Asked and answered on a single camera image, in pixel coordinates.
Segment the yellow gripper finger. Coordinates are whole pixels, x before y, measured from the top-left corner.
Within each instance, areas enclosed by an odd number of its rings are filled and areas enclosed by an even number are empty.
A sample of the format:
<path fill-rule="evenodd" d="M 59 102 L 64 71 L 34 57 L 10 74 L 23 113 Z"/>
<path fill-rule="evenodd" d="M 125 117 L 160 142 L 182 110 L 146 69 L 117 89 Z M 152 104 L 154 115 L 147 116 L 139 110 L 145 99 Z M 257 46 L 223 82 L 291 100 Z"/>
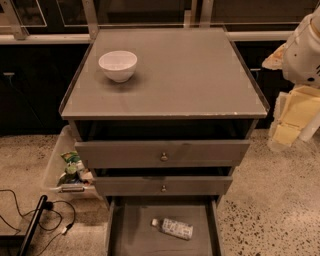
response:
<path fill-rule="evenodd" d="M 283 151 L 300 139 L 309 141 L 320 127 L 320 88 L 296 85 L 280 92 L 269 129 L 268 147 Z"/>
<path fill-rule="evenodd" d="M 263 62 L 262 67 L 269 70 L 281 70 L 283 67 L 283 53 L 285 45 L 279 46 L 272 54 L 270 54 Z"/>

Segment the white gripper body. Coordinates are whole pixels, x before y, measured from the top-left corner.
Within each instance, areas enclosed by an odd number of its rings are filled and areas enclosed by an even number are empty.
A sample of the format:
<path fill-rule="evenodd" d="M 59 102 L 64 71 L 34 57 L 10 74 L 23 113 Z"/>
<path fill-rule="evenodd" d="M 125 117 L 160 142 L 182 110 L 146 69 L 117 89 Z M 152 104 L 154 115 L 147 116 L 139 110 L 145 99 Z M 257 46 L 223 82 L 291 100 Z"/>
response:
<path fill-rule="evenodd" d="M 286 41 L 282 72 L 294 84 L 320 85 L 320 7 L 304 17 Z"/>

